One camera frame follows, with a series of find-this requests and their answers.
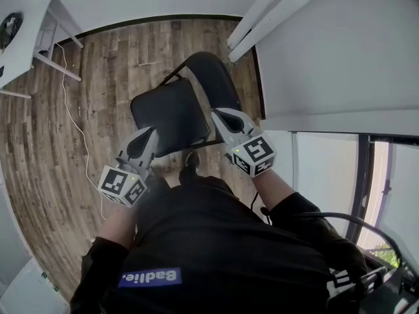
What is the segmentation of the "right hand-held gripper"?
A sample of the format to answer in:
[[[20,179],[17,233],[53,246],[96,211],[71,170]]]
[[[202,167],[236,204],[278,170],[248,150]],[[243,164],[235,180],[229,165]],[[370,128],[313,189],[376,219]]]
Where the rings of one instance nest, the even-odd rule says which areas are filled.
[[[273,143],[246,113],[215,108],[211,110],[211,118],[232,164],[251,178],[274,165],[276,150]]]

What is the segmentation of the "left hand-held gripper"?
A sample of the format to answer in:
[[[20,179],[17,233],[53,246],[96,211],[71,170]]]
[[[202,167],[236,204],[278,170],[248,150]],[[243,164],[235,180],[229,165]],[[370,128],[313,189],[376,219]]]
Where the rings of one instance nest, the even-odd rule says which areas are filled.
[[[147,191],[146,180],[158,146],[154,126],[141,128],[127,137],[111,165],[105,166],[98,191],[108,200],[133,207]]]

